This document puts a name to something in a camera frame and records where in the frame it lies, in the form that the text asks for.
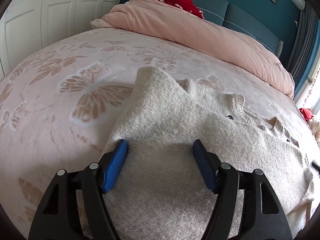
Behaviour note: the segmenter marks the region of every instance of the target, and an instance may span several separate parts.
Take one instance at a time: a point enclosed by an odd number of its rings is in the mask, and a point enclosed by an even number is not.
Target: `red cloth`
[[[313,117],[313,114],[310,109],[300,108],[299,111],[303,115],[304,120],[306,121],[309,121]]]
[[[204,19],[203,12],[200,11],[194,4],[192,0],[158,0],[164,2],[165,4],[172,5],[174,7],[180,8],[184,11],[192,13],[193,15]]]

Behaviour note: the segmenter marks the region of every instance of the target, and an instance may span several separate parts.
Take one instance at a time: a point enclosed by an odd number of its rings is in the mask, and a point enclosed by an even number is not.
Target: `white wardrobe door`
[[[0,59],[5,75],[42,49],[41,1],[12,0],[0,20]]]
[[[118,3],[119,0],[77,0],[75,34],[92,30],[90,21],[102,18]]]
[[[4,77],[4,73],[2,70],[1,60],[0,60],[0,80]]]
[[[76,0],[43,0],[41,37],[43,48],[74,35]]]

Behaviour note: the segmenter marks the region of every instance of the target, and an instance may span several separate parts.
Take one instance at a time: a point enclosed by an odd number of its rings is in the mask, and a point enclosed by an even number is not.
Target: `pink duvet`
[[[114,6],[94,28],[113,27],[180,43],[237,65],[293,97],[294,83],[279,59],[255,39],[157,0]]]

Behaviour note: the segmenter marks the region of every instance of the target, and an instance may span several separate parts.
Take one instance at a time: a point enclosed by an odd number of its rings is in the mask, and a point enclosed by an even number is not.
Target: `metal screw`
[[[224,170],[228,170],[230,169],[230,165],[228,163],[221,163],[221,168],[223,168]]]
[[[58,170],[57,175],[58,176],[62,176],[63,174],[65,174],[66,171],[65,170]]]
[[[254,173],[259,175],[259,176],[263,174],[262,170],[260,170],[260,169],[255,169]]]
[[[99,167],[99,164],[97,164],[97,163],[91,163],[90,166],[89,166],[89,168],[92,169],[92,170],[95,170],[98,167]]]

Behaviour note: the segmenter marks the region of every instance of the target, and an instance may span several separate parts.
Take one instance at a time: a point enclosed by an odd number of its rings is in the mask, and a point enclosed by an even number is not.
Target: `teal headboard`
[[[265,25],[238,6],[227,0],[193,0],[193,2],[204,12],[206,20],[245,33],[255,38],[277,57],[280,56],[283,42],[279,41],[279,38]]]

